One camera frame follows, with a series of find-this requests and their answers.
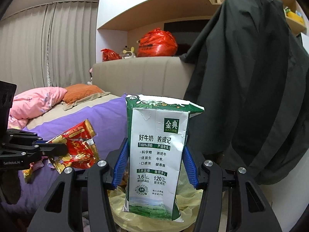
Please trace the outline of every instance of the white toy with yellow ears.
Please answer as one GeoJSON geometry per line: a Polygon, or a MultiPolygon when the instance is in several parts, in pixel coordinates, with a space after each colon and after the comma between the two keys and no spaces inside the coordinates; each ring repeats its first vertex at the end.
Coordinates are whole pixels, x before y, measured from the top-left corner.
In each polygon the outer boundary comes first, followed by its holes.
{"type": "Polygon", "coordinates": [[[135,55],[135,53],[134,53],[134,47],[131,47],[131,51],[123,50],[122,53],[124,54],[123,57],[122,57],[122,59],[134,58],[134,57],[136,57],[136,55],[135,55]]]}

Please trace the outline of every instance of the metal bolt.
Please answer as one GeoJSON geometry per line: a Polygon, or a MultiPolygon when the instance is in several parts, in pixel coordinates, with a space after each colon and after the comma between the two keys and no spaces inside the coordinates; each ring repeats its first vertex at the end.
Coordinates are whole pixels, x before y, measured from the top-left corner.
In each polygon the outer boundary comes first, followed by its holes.
{"type": "Polygon", "coordinates": [[[100,160],[100,161],[98,162],[98,166],[99,166],[99,167],[104,167],[106,164],[107,164],[107,163],[106,163],[105,160],[100,160]]]}
{"type": "Polygon", "coordinates": [[[240,168],[238,169],[238,171],[239,171],[240,173],[246,173],[246,172],[247,172],[247,170],[246,170],[244,167],[240,167],[240,168]]]}
{"type": "Polygon", "coordinates": [[[64,169],[65,173],[71,173],[73,171],[73,169],[71,167],[67,167],[64,169]]]}
{"type": "Polygon", "coordinates": [[[211,167],[214,163],[211,160],[204,161],[204,165],[207,167],[211,167]]]}

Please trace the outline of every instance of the red plastic bag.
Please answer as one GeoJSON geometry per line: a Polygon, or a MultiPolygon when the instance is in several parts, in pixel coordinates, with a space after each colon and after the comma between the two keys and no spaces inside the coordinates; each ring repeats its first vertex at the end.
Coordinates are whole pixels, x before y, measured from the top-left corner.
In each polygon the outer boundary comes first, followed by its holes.
{"type": "Polygon", "coordinates": [[[172,56],[175,55],[178,45],[170,32],[156,28],[143,35],[138,46],[137,57],[172,56]]]}
{"type": "Polygon", "coordinates": [[[110,49],[102,49],[101,51],[103,52],[103,62],[121,59],[121,57],[116,52],[110,49]]]}

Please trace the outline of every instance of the beige bed sheet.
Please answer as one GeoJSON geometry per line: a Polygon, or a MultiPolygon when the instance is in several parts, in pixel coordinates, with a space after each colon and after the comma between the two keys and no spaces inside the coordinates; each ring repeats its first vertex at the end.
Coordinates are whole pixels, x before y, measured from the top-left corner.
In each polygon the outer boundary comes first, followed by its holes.
{"type": "Polygon", "coordinates": [[[111,99],[115,99],[115,98],[119,98],[119,97],[112,95],[112,94],[109,94],[109,95],[103,96],[101,98],[97,98],[97,99],[94,99],[94,100],[91,100],[91,101],[81,103],[81,104],[79,104],[79,105],[77,105],[77,106],[75,106],[72,109],[69,109],[67,111],[63,110],[63,104],[56,104],[47,113],[45,113],[41,116],[38,116],[34,119],[31,119],[26,126],[29,130],[31,130],[31,129],[35,128],[36,126],[43,124],[44,122],[49,122],[49,121],[52,121],[54,119],[75,113],[75,112],[83,109],[86,106],[92,107],[92,106],[97,105],[97,104],[102,104],[102,103],[108,102],[111,99]]]}

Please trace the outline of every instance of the black television screen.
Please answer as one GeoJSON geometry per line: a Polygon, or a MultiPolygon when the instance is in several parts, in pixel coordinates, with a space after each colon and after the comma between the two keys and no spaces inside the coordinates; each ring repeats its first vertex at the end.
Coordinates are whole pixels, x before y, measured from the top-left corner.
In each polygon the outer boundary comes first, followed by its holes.
{"type": "Polygon", "coordinates": [[[209,20],[189,20],[167,22],[164,24],[164,30],[171,32],[178,44],[175,55],[187,53],[193,42],[203,30],[209,20]]]}

